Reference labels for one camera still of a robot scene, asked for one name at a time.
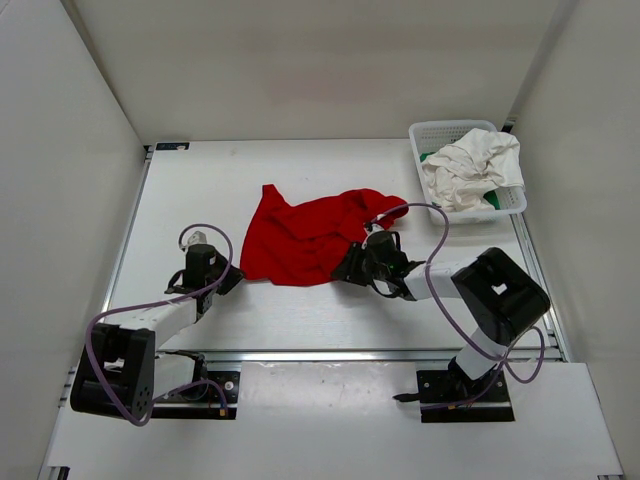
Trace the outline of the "red t-shirt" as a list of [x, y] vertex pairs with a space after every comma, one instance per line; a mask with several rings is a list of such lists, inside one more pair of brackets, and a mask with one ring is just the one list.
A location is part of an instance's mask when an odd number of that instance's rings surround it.
[[275, 185], [265, 185], [244, 238], [240, 269], [249, 281], [278, 286], [328, 283], [351, 244], [366, 238], [365, 223], [394, 209], [380, 221], [388, 229], [408, 212], [405, 203], [363, 188], [291, 205]]

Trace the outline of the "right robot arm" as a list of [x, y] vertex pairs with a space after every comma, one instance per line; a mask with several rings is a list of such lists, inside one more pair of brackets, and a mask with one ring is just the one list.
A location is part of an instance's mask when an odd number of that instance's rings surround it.
[[443, 300], [461, 300], [477, 328], [447, 367], [446, 391], [457, 401], [480, 394], [509, 349], [550, 308], [544, 290], [497, 247], [469, 261], [415, 261], [401, 250], [400, 235], [393, 231], [377, 231], [352, 244], [331, 278], [370, 287], [388, 299], [431, 299], [455, 330], [460, 327]]

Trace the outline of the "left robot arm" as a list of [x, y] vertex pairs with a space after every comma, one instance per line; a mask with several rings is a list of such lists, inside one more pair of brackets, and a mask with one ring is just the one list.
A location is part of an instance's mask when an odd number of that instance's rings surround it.
[[245, 278], [214, 246], [184, 249], [185, 266], [169, 280], [167, 299], [141, 308], [122, 307], [120, 321], [97, 321], [88, 337], [71, 388], [76, 412], [120, 417], [135, 425], [151, 417], [155, 403], [178, 396], [185, 401], [220, 392], [202, 354], [161, 348], [195, 325]]

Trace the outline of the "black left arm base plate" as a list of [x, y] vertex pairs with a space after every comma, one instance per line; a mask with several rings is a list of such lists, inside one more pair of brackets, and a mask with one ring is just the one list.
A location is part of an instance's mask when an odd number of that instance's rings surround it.
[[206, 364], [208, 378], [214, 386], [197, 387], [191, 393], [170, 395], [153, 408], [153, 419], [235, 420], [241, 383], [239, 363]]

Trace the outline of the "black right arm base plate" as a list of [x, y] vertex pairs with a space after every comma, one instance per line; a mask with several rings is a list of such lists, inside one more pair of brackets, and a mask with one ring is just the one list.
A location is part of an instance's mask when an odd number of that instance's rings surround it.
[[417, 391], [400, 393], [400, 403], [418, 402], [422, 423], [514, 422], [505, 376], [496, 369], [472, 387], [448, 370], [418, 370]]

